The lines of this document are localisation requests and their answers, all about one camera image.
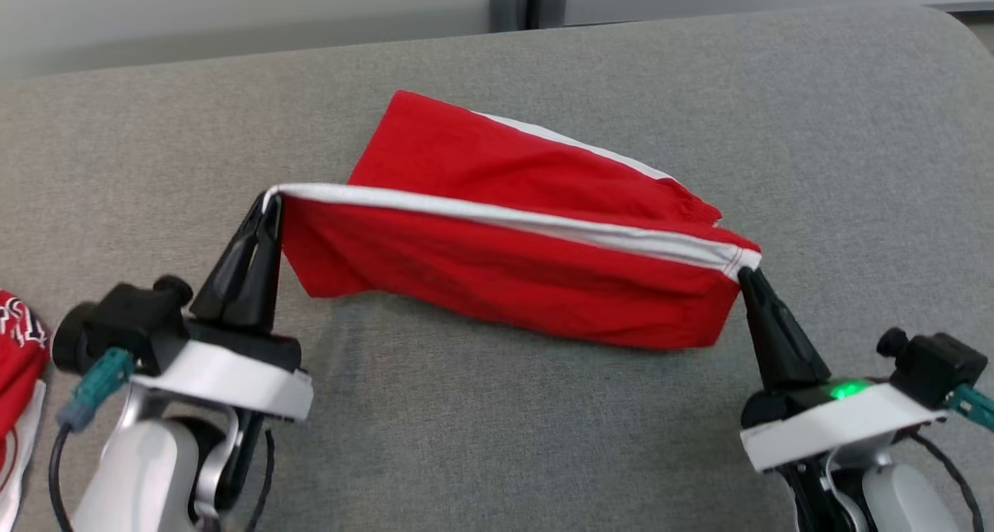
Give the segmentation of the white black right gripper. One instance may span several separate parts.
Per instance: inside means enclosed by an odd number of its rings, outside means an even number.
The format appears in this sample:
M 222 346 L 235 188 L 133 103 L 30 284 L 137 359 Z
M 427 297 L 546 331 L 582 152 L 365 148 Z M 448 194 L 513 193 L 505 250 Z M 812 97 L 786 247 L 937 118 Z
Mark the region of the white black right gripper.
M 802 389 L 832 376 L 791 309 L 760 269 L 738 272 L 749 333 L 763 390 Z M 888 464 L 899 432 L 943 422 L 946 409 L 927 409 L 891 384 L 874 384 L 784 421 L 741 432 L 742 446 L 757 472 L 823 454 L 841 466 Z

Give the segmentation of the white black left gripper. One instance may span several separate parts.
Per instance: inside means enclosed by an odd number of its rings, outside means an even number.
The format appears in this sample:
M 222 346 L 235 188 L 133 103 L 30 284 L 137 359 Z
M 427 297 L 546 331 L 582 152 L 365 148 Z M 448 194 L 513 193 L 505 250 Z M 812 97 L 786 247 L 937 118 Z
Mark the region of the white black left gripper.
M 199 321 L 185 320 L 188 340 L 174 344 L 172 359 L 158 375 L 135 374 L 131 383 L 288 421 L 307 419 L 314 389 L 302 367 L 301 344 L 269 333 L 281 238 L 283 199 L 262 193 L 189 306 Z

